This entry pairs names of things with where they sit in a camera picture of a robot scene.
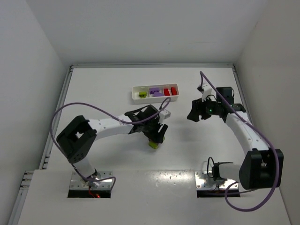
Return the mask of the green red purple lego stack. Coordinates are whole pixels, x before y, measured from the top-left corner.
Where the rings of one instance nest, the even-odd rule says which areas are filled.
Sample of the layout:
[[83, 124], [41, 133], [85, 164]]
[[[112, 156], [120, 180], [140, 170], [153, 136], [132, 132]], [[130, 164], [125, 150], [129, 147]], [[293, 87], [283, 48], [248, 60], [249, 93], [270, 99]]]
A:
[[152, 142], [152, 141], [149, 141], [149, 146], [153, 149], [158, 149], [159, 147], [159, 143], [155, 143], [155, 142]]

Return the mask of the green square lego brick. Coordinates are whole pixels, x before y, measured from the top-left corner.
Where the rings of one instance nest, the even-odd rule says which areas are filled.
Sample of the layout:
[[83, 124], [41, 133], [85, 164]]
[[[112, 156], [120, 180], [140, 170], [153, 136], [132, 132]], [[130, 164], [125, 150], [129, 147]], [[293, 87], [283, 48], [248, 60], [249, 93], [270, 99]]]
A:
[[138, 92], [139, 98], [146, 98], [148, 96], [148, 93], [146, 91], [140, 91]]

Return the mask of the red lego brick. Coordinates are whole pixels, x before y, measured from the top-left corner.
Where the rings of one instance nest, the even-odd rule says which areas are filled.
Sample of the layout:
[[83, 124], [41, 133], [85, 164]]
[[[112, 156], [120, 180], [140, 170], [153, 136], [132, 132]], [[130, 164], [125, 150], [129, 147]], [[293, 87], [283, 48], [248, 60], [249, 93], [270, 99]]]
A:
[[163, 92], [164, 92], [164, 96], [170, 96], [170, 92], [167, 88], [164, 88]]

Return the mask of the purple lego piece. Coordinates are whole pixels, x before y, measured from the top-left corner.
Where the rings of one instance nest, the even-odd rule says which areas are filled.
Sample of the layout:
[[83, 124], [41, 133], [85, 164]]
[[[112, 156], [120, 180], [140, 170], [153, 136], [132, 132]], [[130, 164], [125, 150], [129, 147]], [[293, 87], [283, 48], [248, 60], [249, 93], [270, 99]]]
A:
[[150, 97], [162, 97], [164, 94], [162, 93], [162, 89], [160, 87], [152, 87], [149, 88]]

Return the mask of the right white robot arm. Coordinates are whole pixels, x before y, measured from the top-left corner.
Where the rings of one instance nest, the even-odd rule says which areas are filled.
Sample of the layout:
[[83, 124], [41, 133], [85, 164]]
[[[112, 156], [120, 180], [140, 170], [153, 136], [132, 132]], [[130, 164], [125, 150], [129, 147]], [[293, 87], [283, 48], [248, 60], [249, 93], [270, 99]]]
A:
[[202, 97], [193, 100], [188, 120], [199, 122], [211, 116], [219, 116], [232, 130], [241, 145], [245, 158], [241, 165], [233, 162], [213, 164], [210, 177], [213, 180], [232, 179], [238, 181], [246, 190], [271, 188], [274, 185], [276, 171], [281, 176], [284, 155], [280, 149], [271, 150], [269, 144], [250, 126], [246, 109], [234, 102], [231, 87], [219, 87], [220, 96], [211, 99], [212, 89], [208, 85], [197, 88]]

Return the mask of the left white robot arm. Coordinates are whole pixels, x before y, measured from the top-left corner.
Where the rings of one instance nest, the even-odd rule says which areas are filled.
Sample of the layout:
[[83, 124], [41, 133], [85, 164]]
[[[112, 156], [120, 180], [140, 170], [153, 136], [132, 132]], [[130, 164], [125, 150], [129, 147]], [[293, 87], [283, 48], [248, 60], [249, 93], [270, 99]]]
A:
[[62, 154], [85, 182], [99, 182], [97, 170], [87, 158], [95, 141], [115, 135], [143, 133], [150, 144], [158, 147], [164, 142], [168, 129], [163, 122], [170, 116], [168, 110], [157, 109], [153, 105], [101, 120], [89, 120], [80, 115], [61, 131], [56, 142]]

